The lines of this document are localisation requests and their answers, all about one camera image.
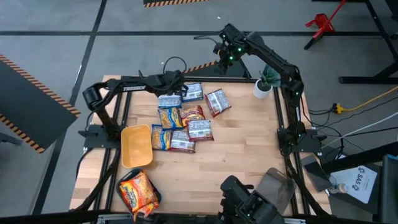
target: orange noodle package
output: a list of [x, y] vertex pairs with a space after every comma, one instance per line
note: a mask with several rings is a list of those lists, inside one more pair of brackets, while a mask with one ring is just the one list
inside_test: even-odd
[[148, 217], [154, 209], [159, 207], [159, 199], [143, 170], [133, 178], [122, 181], [119, 189], [124, 203], [133, 214], [134, 221], [138, 213], [142, 212], [144, 217]]
[[187, 127], [188, 121], [205, 119], [203, 110], [200, 105], [196, 105], [191, 108], [180, 109], [180, 116], [182, 120], [182, 126]]

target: potted plant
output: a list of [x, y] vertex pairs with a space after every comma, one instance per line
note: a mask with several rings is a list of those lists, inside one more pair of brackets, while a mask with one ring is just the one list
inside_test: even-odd
[[253, 94], [259, 99], [264, 99], [271, 92], [272, 87], [280, 87], [280, 75], [269, 65], [266, 65], [264, 71], [259, 73], [261, 77], [254, 85]]

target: ramen noodle packet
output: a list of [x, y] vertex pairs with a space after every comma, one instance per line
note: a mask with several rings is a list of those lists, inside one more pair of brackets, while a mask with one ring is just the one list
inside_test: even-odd
[[209, 120], [195, 120], [188, 122], [189, 141], [214, 141]]
[[159, 207], [159, 199], [144, 171], [130, 180], [121, 182], [119, 188], [124, 203], [134, 214], [134, 221], [139, 212], [148, 217], [154, 209]]
[[180, 113], [177, 108], [161, 109], [159, 111], [160, 122], [163, 130], [183, 129]]
[[223, 89], [216, 90], [212, 93], [206, 94], [206, 102], [209, 107], [211, 115], [215, 118], [224, 110], [231, 107], [226, 98]]
[[203, 88], [201, 87], [201, 83], [189, 84], [187, 87], [187, 95], [182, 97], [183, 103], [195, 100], [203, 100]]
[[158, 97], [159, 100], [159, 108], [166, 109], [177, 107], [181, 108], [182, 99], [181, 96], [178, 95], [160, 95]]
[[162, 125], [152, 125], [152, 148], [156, 150], [169, 150], [172, 131], [165, 131]]
[[180, 116], [182, 120], [182, 126], [186, 127], [188, 121], [205, 119], [205, 115], [203, 114], [203, 110], [200, 105], [196, 105], [191, 108], [179, 109]]
[[195, 142], [189, 141], [186, 131], [174, 131], [170, 151], [195, 153]]

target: white plant pot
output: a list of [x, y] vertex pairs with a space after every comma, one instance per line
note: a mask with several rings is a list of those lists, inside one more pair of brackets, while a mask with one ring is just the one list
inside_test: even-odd
[[269, 93], [272, 91], [272, 86], [268, 91], [262, 91], [257, 87], [257, 84], [259, 83], [260, 80], [257, 80], [256, 84], [254, 84], [254, 89], [253, 89], [253, 94], [255, 97], [259, 99], [265, 99]]

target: white sign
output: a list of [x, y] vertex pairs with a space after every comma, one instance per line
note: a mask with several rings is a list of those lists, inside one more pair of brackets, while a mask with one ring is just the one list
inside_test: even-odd
[[376, 177], [377, 172], [365, 166], [359, 166], [331, 173], [330, 182], [332, 184], [345, 184], [348, 186], [347, 194], [367, 204], [369, 203]]

